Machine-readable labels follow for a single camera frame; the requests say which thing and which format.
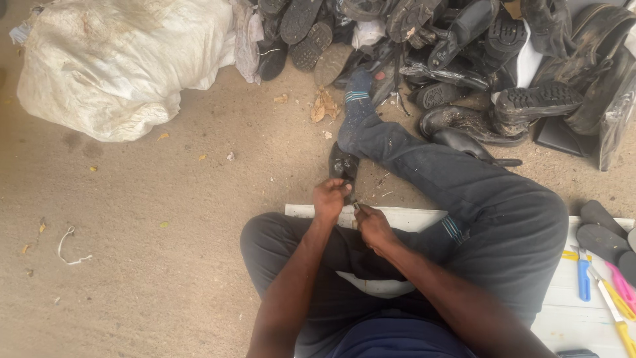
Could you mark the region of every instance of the man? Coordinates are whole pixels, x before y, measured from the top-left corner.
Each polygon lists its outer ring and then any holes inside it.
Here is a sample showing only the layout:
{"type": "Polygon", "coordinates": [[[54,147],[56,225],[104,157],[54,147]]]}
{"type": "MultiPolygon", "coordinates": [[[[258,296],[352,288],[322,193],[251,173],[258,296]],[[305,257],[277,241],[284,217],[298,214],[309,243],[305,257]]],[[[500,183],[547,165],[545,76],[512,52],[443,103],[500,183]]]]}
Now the man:
{"type": "Polygon", "coordinates": [[[313,220],[279,213],[250,220],[241,251],[262,303],[247,356],[555,357],[529,326],[565,245],[562,200],[532,180],[382,122],[370,86],[364,70],[352,75],[338,146],[408,180],[449,217],[406,233],[362,205],[359,231],[344,229],[335,224],[351,186],[332,178],[314,189],[313,220]],[[385,264],[416,290],[385,299],[339,276],[334,257],[361,240],[375,253],[345,255],[353,271],[385,264]]]}

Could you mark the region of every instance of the black pants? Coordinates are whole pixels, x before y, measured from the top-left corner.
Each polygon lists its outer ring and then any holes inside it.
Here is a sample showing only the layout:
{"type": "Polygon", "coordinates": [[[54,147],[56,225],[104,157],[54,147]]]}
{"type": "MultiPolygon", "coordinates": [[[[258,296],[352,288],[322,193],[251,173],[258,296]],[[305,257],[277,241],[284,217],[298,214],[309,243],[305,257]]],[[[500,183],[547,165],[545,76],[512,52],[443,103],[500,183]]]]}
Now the black pants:
{"type": "MultiPolygon", "coordinates": [[[[347,118],[355,114],[348,113],[347,118]]],[[[363,120],[353,126],[345,127],[346,123],[338,137],[342,150],[368,157],[408,180],[469,228],[467,239],[442,256],[427,249],[435,246],[426,243],[440,240],[438,235],[431,236],[430,230],[420,234],[396,231],[398,238],[488,290],[531,325],[541,310],[567,236],[567,210],[559,196],[528,178],[418,140],[398,123],[382,122],[375,111],[364,113],[363,120]]],[[[310,219],[266,213],[245,226],[241,252],[261,297],[310,223],[310,219]]],[[[382,310],[397,309],[404,315],[441,320],[417,290],[382,299],[361,292],[338,276],[328,263],[332,255],[340,254],[333,245],[343,241],[361,242],[360,233],[337,226],[333,229],[307,322],[296,341],[297,358],[324,357],[353,325],[382,310]]]]}

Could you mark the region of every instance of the concrete floor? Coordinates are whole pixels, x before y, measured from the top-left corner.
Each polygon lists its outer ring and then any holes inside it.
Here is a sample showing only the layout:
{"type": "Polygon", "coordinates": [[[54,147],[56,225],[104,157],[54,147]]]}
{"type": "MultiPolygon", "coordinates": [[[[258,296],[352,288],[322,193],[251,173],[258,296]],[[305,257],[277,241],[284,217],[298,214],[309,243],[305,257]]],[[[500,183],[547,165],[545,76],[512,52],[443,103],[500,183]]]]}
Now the concrete floor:
{"type": "MultiPolygon", "coordinates": [[[[8,72],[0,89],[0,357],[244,356],[259,299],[240,255],[241,228],[285,203],[311,203],[342,115],[310,123],[313,76],[290,62],[261,86],[227,67],[210,90],[185,90],[169,123],[136,142],[100,143],[26,114],[12,97],[22,59],[6,34],[28,6],[10,0],[0,20],[8,72]],[[282,94],[289,102],[274,103],[282,94]],[[162,133],[170,137],[157,141],[162,133]],[[93,255],[77,266],[56,254],[71,225],[64,255],[93,255]]],[[[342,91],[331,93],[342,100],[342,91]]],[[[415,115],[390,104],[378,111],[415,133],[418,111],[409,110],[415,115]]],[[[515,171],[559,193],[574,214],[598,199],[615,216],[634,217],[635,132],[608,173],[533,143],[492,151],[523,159],[515,171]]],[[[386,173],[363,161],[358,198],[435,208],[393,175],[378,186],[386,173]]]]}

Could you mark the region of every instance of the leg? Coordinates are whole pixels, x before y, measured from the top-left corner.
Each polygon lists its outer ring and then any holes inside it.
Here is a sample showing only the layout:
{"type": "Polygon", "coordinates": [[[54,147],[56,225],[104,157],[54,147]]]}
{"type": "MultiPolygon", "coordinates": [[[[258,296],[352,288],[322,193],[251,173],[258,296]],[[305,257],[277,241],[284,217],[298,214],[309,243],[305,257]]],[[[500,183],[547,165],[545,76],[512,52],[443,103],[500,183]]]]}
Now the leg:
{"type": "MultiPolygon", "coordinates": [[[[261,298],[296,250],[310,224],[311,219],[267,213],[245,225],[240,238],[241,254],[261,298]]],[[[344,242],[343,235],[351,232],[354,231],[334,228],[323,262],[326,258],[337,261],[328,257],[329,253],[335,252],[331,244],[344,242]]],[[[386,300],[363,293],[333,269],[321,265],[307,322],[296,340],[296,358],[324,357],[353,325],[386,304],[386,300]]]]}
{"type": "MultiPolygon", "coordinates": [[[[368,91],[356,72],[347,90],[368,91]]],[[[408,180],[449,214],[470,226],[445,265],[496,295],[531,324],[565,245],[568,217],[554,192],[466,154],[418,140],[383,122],[368,98],[347,102],[338,134],[345,151],[370,158],[408,180]]]]}

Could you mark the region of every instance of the hand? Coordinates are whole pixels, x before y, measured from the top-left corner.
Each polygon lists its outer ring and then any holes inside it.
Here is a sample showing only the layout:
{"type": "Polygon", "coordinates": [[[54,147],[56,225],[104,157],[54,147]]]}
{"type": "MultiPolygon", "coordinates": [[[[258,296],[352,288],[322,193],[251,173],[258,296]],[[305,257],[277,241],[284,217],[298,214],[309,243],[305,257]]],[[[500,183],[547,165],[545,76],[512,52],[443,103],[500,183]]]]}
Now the hand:
{"type": "Polygon", "coordinates": [[[331,226],[336,225],[338,216],[345,204],[345,196],[351,192],[351,184],[344,179],[330,178],[314,188],[315,219],[323,220],[331,226]]]}
{"type": "Polygon", "coordinates": [[[381,210],[360,204],[360,210],[354,211],[354,215],[358,221],[358,229],[362,232],[362,240],[379,256],[386,258],[384,249],[389,245],[402,244],[381,210]]]}

